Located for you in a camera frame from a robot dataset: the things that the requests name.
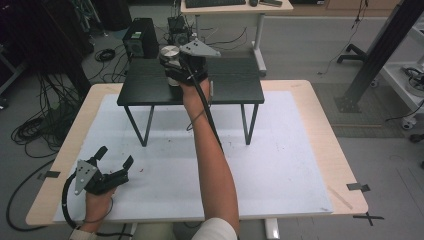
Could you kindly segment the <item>white cart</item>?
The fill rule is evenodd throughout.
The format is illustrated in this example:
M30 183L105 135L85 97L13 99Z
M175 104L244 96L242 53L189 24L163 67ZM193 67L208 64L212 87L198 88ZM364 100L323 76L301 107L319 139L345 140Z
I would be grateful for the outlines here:
M420 47L418 60L386 63L380 71L382 77L394 89L411 110L400 117L401 127L410 130L417 123L416 114L424 114L424 86L417 89L412 85L414 77L424 76L424 22L416 23L408 33Z

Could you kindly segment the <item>black tape cross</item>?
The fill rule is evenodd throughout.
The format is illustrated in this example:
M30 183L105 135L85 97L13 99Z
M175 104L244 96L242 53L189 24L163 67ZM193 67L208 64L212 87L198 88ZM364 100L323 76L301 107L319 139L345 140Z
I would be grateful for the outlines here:
M354 219L364 219L367 220L370 226L374 226L374 220L385 220L382 216L370 215L369 212L366 212L363 215L353 215Z

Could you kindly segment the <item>person's left hand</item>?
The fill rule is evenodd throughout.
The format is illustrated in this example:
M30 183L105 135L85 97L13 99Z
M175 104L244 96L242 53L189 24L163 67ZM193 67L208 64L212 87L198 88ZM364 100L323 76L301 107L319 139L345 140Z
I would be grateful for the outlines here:
M89 233L96 233L106 217L116 189L112 189L104 194L95 195L87 193L85 197L86 213L85 220L80 229Z

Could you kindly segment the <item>black tape strip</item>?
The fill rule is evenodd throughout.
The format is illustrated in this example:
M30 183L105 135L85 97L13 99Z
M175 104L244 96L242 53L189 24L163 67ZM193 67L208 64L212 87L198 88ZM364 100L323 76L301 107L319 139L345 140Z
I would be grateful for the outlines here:
M60 172L58 171L47 171L45 173L40 173L37 177L39 180L45 180L46 178L58 178Z
M368 192L371 190L368 184L362 185L360 183L350 183L346 185L349 191L360 190L361 192Z

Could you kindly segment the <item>person's right hand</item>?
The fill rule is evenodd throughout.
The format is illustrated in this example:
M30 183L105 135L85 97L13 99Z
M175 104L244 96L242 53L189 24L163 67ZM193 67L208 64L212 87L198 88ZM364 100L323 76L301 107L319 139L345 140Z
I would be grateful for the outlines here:
M208 80L204 80L199 84L206 99L209 99L210 95L210 83ZM201 97L194 86L180 84L183 91L183 104L191 119L194 119L204 110Z

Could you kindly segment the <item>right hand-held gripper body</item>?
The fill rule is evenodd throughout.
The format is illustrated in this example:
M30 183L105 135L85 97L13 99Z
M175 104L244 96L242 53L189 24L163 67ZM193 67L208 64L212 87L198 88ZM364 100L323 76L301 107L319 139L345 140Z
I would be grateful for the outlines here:
M180 82L194 84L203 81L208 75L206 59L208 57L220 57L221 53L206 45L199 39L195 39L179 48L179 63L182 77Z

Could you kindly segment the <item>black metal column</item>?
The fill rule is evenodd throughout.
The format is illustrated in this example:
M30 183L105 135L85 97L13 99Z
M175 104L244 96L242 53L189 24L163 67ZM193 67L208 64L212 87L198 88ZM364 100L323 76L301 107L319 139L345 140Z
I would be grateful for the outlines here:
M424 0L400 0L367 52L362 52L353 44L348 45L346 51L353 50L356 55L341 55L337 62L360 60L363 65L345 93L334 98L340 112L360 112L358 102L362 95L423 12Z

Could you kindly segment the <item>light wooden desk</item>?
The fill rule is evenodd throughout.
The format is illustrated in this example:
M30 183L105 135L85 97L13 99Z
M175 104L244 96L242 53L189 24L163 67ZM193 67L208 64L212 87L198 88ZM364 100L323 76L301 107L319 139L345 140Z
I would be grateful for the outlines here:
M255 27L255 39L252 41L251 46L261 76L267 74L267 68L260 49L265 16L268 14L287 13L294 9L289 0L279 0L282 1L281 7L262 5L259 3L260 0L258 0L256 7L251 7L249 0L245 0L246 3L244 5L204 8L186 8L185 0L180 1L181 13L185 16L194 17L194 32L198 36L201 36L201 28L206 26L217 28Z

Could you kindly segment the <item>black keyboard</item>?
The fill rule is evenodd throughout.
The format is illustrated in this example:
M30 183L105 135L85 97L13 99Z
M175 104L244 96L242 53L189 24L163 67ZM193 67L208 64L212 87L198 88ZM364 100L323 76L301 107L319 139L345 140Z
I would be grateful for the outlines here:
M186 8L244 5L245 0L185 0Z

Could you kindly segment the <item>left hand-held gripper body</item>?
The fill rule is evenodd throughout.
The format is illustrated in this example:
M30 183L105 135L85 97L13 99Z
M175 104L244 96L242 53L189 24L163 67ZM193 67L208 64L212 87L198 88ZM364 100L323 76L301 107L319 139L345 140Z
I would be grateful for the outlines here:
M119 171L103 174L96 165L83 160L77 162L75 173L75 195L81 194L83 190L101 195L129 181L128 171L123 167Z

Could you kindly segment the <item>black desktop shelf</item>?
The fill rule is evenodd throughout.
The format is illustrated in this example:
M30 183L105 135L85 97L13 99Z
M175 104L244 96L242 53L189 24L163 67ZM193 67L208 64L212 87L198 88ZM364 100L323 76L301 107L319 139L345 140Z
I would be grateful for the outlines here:
M251 143L256 116L264 94L256 61L250 58L215 58L208 60L209 79L213 82L212 103L238 104L245 135L245 143ZM118 96L143 147L147 145L150 126L156 106L181 105L182 90L168 84L164 67L158 59L135 59ZM150 112L145 136L142 136L130 110L133 106L149 106Z

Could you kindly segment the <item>black stand base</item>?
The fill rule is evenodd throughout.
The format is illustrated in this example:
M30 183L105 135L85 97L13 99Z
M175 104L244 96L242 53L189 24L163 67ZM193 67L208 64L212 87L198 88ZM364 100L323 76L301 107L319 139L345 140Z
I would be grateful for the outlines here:
M367 59L367 53L362 51L354 44L349 44L345 49L345 54L337 58L337 63L342 63L345 60L356 60L364 62Z

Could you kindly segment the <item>white board mat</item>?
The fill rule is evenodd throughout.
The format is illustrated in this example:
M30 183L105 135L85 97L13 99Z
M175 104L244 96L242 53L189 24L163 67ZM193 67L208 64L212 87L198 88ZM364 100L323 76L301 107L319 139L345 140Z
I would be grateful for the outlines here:
M238 106L214 105L211 113L234 177L241 218L332 213L290 92L266 92L250 141L245 139ZM109 220L203 219L193 134L184 107L135 107L132 115L153 118L146 145L140 144L116 95L108 94L71 159L86 160L105 146L108 150L98 163L104 173L121 169L128 158L134 160L128 182L117 190Z

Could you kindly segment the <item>person's left leg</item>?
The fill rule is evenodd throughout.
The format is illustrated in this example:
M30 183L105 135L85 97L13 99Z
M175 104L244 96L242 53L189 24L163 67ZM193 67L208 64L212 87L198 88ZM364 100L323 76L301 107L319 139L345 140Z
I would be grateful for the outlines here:
M138 224L133 240L176 240L172 223Z

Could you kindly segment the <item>open-frame computer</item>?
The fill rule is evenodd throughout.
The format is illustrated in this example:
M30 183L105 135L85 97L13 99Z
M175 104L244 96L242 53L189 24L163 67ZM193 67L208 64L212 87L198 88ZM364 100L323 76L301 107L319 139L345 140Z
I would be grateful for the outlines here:
M187 25L183 16L169 17L168 21L168 40L170 45L182 46L193 41L197 34Z

